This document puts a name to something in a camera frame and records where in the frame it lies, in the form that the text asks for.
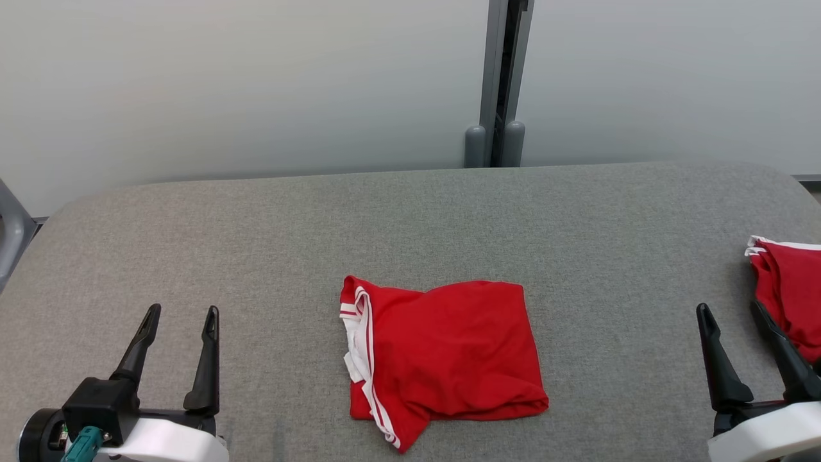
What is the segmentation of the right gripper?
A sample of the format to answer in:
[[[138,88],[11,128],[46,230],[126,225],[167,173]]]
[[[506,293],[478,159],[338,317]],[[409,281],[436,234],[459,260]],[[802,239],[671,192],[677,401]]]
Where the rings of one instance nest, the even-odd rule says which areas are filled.
[[[782,378],[783,399],[790,404],[748,404],[753,393],[742,383],[722,347],[721,330],[709,306],[698,304],[696,319],[707,389],[711,407],[717,412],[715,435],[707,441],[709,460],[819,461],[819,376],[761,302],[751,302],[750,313]]]

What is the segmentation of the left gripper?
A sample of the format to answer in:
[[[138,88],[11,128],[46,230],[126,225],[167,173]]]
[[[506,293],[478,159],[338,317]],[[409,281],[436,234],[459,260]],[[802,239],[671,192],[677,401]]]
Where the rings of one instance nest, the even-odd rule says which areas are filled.
[[[152,304],[109,380],[126,380],[139,387],[146,355],[155,342],[160,304]],[[192,389],[183,400],[191,415],[215,416],[220,408],[219,311],[208,308],[201,333],[202,348]],[[103,447],[97,461],[228,461],[228,446],[217,435],[216,419],[176,423],[159,417],[141,417],[119,447]]]

